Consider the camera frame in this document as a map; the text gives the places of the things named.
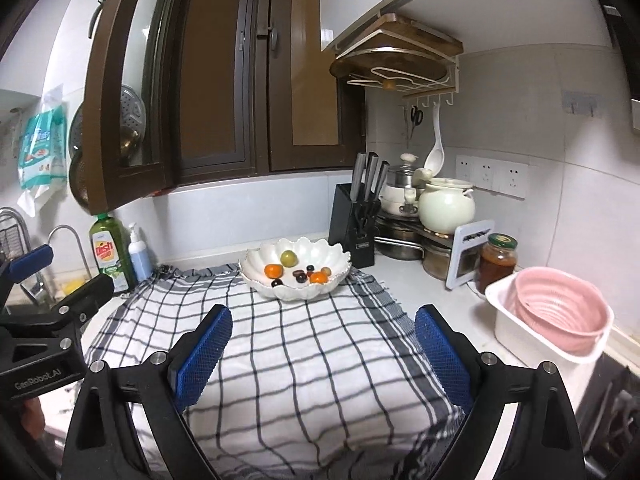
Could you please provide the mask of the orange kumquat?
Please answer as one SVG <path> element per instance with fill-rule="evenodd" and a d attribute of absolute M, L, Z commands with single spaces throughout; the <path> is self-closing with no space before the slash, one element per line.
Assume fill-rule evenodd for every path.
<path fill-rule="evenodd" d="M 270 280 L 278 280 L 284 274 L 284 267 L 280 263 L 269 263 L 264 267 L 264 273 Z"/>
<path fill-rule="evenodd" d="M 329 277 L 321 271 L 312 272 L 309 275 L 309 281 L 314 284 L 326 284 L 329 281 Z"/>

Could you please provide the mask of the black kitchen scissors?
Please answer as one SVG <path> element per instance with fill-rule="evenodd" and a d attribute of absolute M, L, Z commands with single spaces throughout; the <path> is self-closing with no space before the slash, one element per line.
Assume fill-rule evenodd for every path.
<path fill-rule="evenodd" d="M 379 210 L 379 200 L 358 200 L 352 208 L 352 218 L 354 218 L 354 229 L 357 236 L 363 237 L 368 234 L 375 224 Z"/>

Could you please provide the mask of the steel faucet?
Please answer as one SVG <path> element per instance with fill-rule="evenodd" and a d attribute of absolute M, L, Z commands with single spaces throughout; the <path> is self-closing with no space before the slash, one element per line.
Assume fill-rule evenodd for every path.
<path fill-rule="evenodd" d="M 37 308 L 49 307 L 54 299 L 43 276 L 43 269 L 52 261 L 53 249 L 49 245 L 32 246 L 22 215 L 12 207 L 2 207 L 1 263 L 8 266 L 9 277 Z"/>

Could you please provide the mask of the green dish soap bottle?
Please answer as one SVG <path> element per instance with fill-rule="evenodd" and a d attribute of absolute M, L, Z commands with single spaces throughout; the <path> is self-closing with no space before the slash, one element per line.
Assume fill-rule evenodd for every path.
<path fill-rule="evenodd" d="M 134 269 L 122 224 L 109 214 L 98 214 L 89 234 L 99 272 L 112 279 L 115 294 L 129 292 L 134 287 Z"/>

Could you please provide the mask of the white blue pump bottle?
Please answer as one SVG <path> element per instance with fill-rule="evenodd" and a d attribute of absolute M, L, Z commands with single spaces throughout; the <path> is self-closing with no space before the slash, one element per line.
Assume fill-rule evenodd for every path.
<path fill-rule="evenodd" d="M 128 230 L 128 252 L 132 266 L 134 267 L 134 274 L 136 274 L 138 282 L 144 282 L 148 280 L 153 273 L 149 249 L 148 246 L 146 246 L 145 241 L 142 240 L 138 227 L 135 223 L 130 223 Z"/>

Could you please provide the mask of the white plastic tub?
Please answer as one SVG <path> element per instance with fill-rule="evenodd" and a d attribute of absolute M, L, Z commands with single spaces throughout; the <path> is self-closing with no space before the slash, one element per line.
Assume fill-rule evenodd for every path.
<path fill-rule="evenodd" d="M 522 319 L 514 304 L 518 298 L 513 285 L 517 276 L 513 273 L 485 289 L 485 298 L 496 311 L 495 337 L 527 366 L 536 368 L 544 361 L 552 362 L 561 375 L 572 407 L 577 410 L 597 360 L 608 344 L 613 328 L 613 310 L 606 307 L 608 320 L 597 338 L 580 348 L 571 346 L 567 351 L 556 344 L 557 341 L 567 341 L 557 328 L 536 316 L 531 323 Z"/>

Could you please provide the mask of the hanging wipes package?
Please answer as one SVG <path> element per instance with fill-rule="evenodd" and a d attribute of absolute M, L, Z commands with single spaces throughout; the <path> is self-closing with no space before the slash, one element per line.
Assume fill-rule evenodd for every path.
<path fill-rule="evenodd" d="M 17 205 L 30 218 L 67 182 L 67 115 L 63 86 L 52 88 L 26 122 L 17 159 L 21 195 Z"/>

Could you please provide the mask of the pink colander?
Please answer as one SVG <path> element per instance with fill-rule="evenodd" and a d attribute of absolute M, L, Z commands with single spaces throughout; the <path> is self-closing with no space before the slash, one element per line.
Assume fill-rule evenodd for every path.
<path fill-rule="evenodd" d="M 596 286 L 564 271 L 535 266 L 518 272 L 514 283 L 518 298 L 515 307 L 523 320 L 534 316 L 557 328 L 567 341 L 557 341 L 570 351 L 571 346 L 586 346 L 603 332 L 610 307 Z"/>

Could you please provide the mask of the glass jar of sauce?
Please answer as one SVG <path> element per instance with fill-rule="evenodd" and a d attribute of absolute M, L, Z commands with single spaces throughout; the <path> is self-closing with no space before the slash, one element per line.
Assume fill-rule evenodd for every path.
<path fill-rule="evenodd" d="M 496 281 L 513 273 L 518 263 L 516 248 L 518 241 L 503 233 L 491 233 L 480 251 L 480 265 L 477 269 L 476 287 L 480 294 Z"/>

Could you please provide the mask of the steel strainer lid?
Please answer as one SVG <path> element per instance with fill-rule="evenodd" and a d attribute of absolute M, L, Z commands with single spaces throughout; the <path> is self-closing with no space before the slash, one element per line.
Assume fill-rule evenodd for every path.
<path fill-rule="evenodd" d="M 146 130 L 146 111 L 144 103 L 133 88 L 123 84 L 120 87 L 119 141 L 122 166 L 129 166 L 139 151 Z M 67 149 L 73 157 L 81 149 L 82 143 L 82 105 L 73 117 L 67 136 Z"/>

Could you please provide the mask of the black white checked cloth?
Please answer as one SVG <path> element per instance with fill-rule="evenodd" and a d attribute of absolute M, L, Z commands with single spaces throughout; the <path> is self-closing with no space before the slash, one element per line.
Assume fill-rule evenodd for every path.
<path fill-rule="evenodd" d="M 372 275 L 355 270 L 329 295 L 282 302 L 259 296 L 235 266 L 163 268 L 85 340 L 85 357 L 139 364 L 217 304 L 231 311 L 232 335 L 186 421 L 222 478 L 431 473 L 464 414 Z"/>

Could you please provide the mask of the steel pot lower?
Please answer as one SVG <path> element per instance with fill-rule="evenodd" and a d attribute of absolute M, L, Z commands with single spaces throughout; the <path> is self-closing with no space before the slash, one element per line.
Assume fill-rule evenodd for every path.
<path fill-rule="evenodd" d="M 451 248 L 434 242 L 423 244 L 423 269 L 433 278 L 445 281 L 449 271 Z"/>

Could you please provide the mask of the steel pot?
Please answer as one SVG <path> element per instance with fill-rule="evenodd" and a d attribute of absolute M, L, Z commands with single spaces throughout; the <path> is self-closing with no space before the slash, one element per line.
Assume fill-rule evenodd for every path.
<path fill-rule="evenodd" d="M 375 223 L 375 246 L 384 256 L 397 260 L 422 260 L 422 237 L 395 221 L 378 219 Z"/>
<path fill-rule="evenodd" d="M 434 242 L 423 244 L 423 269 L 433 278 L 445 281 L 449 271 L 451 248 Z"/>

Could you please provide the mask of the orange kumquat in bowl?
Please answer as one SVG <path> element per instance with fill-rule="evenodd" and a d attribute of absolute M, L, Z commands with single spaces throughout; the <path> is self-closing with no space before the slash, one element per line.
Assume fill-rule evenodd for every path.
<path fill-rule="evenodd" d="M 280 263 L 269 263 L 264 267 L 264 273 L 270 280 L 278 280 L 284 274 L 284 267 Z"/>

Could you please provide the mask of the large green plum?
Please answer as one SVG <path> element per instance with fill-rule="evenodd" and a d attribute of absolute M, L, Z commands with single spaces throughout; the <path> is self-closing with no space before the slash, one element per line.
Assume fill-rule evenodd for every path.
<path fill-rule="evenodd" d="M 299 258 L 292 250 L 286 250 L 280 255 L 280 263 L 286 268 L 294 268 L 299 263 Z"/>

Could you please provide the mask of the red oval grape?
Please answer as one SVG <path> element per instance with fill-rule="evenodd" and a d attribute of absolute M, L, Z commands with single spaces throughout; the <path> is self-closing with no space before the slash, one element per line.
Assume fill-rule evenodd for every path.
<path fill-rule="evenodd" d="M 296 270 L 293 275 L 297 283 L 305 283 L 307 281 L 307 273 L 303 270 Z"/>

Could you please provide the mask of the white scalloped ceramic bowl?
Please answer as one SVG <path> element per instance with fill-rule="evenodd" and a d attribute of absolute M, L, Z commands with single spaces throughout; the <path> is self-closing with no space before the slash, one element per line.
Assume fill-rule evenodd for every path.
<path fill-rule="evenodd" d="M 327 240 L 281 238 L 249 250 L 239 262 L 244 282 L 260 296 L 291 302 L 333 292 L 352 268 L 352 255 Z"/>

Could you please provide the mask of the steel pot upper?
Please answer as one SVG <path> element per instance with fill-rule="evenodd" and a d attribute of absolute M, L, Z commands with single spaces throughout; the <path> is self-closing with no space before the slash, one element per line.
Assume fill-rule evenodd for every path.
<path fill-rule="evenodd" d="M 384 256 L 397 260 L 422 260 L 422 237 L 395 221 L 378 219 L 375 223 L 375 246 Z"/>

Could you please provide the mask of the cream ceramic pot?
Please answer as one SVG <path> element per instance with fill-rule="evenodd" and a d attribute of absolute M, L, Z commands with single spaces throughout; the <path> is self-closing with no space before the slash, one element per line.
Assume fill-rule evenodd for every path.
<path fill-rule="evenodd" d="M 458 226 L 475 217 L 474 185 L 459 179 L 434 177 L 431 170 L 418 168 L 413 181 L 423 185 L 418 201 L 418 216 L 425 229 L 452 234 Z"/>

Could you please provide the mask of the white lidded casserole pot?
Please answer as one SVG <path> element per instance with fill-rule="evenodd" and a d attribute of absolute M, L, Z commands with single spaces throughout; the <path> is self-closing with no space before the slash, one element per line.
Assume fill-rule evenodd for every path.
<path fill-rule="evenodd" d="M 382 211 L 386 214 L 411 219 L 418 216 L 419 190 L 413 184 L 417 159 L 416 155 L 404 153 L 400 155 L 399 165 L 388 167 L 380 195 Z"/>

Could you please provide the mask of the black knife block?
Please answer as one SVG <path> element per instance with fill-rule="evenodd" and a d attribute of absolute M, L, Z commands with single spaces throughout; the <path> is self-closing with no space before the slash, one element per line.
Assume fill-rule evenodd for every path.
<path fill-rule="evenodd" d="M 374 265 L 375 224 L 368 234 L 359 237 L 355 233 L 352 208 L 362 200 L 359 195 L 356 203 L 349 199 L 350 185 L 340 183 L 335 187 L 332 214 L 329 228 L 329 244 L 341 245 L 344 252 L 349 252 L 352 257 L 352 266 L 357 269 L 368 268 Z"/>

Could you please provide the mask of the white ladle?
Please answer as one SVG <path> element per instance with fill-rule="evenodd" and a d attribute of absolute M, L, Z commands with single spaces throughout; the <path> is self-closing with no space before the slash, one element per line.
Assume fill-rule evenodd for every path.
<path fill-rule="evenodd" d="M 440 126 L 440 102 L 436 102 L 433 107 L 432 122 L 434 130 L 434 145 L 427 154 L 423 168 L 436 177 L 442 170 L 445 162 L 445 151 L 442 145 L 442 127 Z"/>

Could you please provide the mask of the wooden cutting boards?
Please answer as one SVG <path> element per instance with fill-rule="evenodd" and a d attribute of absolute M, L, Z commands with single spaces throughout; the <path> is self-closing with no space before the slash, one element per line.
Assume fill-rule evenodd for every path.
<path fill-rule="evenodd" d="M 459 56 L 454 37 L 397 13 L 386 13 L 367 27 L 330 67 L 349 84 L 434 96 L 459 90 Z"/>

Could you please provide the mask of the white wall outlet strip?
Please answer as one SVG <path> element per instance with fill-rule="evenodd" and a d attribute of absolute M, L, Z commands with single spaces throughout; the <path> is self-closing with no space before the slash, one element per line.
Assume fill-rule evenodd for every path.
<path fill-rule="evenodd" d="M 456 178 L 471 182 L 479 190 L 525 200 L 529 166 L 522 162 L 458 155 Z"/>

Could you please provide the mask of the brown window frame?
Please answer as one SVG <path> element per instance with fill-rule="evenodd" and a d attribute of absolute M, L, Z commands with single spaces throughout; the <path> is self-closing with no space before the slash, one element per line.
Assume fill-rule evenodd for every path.
<path fill-rule="evenodd" d="M 330 73 L 321 0 L 103 0 L 85 86 L 86 207 L 103 214 L 176 186 L 349 167 L 364 94 Z M 146 111 L 119 163 L 120 87 Z"/>

